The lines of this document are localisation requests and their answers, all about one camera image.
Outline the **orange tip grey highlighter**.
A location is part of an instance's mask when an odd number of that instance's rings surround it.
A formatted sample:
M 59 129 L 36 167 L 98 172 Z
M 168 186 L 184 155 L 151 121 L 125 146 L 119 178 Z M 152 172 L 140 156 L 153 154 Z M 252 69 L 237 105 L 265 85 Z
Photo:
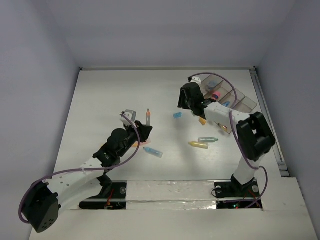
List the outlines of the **orange tip grey highlighter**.
M 149 108 L 146 111 L 145 119 L 146 125 L 151 126 L 151 112 Z

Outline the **pink cap glue bottle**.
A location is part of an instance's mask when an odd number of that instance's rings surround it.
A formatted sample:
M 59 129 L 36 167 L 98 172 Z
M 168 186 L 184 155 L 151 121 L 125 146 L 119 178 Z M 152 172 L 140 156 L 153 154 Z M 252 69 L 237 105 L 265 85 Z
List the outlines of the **pink cap glue bottle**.
M 210 99 L 215 100 L 216 102 L 220 99 L 221 93 L 219 91 L 215 91 L 211 94 Z

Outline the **blue correction tape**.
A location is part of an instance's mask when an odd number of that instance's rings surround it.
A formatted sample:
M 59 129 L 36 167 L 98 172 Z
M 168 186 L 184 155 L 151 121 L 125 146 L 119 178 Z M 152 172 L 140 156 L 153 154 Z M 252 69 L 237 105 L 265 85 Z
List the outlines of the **blue correction tape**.
M 229 101 L 226 101 L 226 102 L 224 102 L 222 105 L 225 106 L 225 107 L 228 107 L 228 106 L 230 105 L 230 102 L 229 102 Z

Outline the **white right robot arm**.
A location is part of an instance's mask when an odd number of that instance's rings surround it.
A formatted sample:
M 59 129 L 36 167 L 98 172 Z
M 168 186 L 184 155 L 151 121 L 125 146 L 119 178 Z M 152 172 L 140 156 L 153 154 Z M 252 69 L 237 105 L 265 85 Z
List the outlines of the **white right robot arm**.
M 249 189 L 259 169 L 260 158 L 275 145 L 276 139 L 261 112 L 253 114 L 233 110 L 215 100 L 205 99 L 200 86 L 189 82 L 180 89 L 178 107 L 191 110 L 196 116 L 227 127 L 235 136 L 242 157 L 231 177 L 230 190 L 242 196 Z

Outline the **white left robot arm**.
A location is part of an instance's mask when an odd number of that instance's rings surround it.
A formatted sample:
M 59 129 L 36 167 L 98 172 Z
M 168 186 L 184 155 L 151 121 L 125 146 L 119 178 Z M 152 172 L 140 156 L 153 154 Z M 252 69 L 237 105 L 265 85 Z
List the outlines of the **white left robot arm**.
M 97 195 L 111 192 L 107 173 L 127 163 L 121 158 L 134 143 L 148 140 L 153 127 L 140 121 L 115 129 L 106 143 L 78 168 L 58 171 L 36 180 L 26 191 L 18 208 L 21 222 L 37 233 L 48 230 L 70 207 Z

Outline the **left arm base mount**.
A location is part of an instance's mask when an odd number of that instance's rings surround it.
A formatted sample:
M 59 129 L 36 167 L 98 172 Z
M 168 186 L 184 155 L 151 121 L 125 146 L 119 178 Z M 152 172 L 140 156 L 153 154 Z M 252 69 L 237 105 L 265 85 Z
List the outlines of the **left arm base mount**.
M 112 181 L 107 175 L 98 178 L 101 190 L 98 195 L 79 203 L 82 210 L 125 210 L 127 208 L 127 181 Z

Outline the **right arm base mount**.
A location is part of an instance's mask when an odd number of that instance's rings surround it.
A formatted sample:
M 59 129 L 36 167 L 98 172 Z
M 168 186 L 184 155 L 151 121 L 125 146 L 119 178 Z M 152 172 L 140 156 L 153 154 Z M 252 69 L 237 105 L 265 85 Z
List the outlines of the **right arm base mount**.
M 255 178 L 245 185 L 240 185 L 233 177 L 231 180 L 214 182 L 211 195 L 216 199 L 218 210 L 262 209 L 260 189 Z

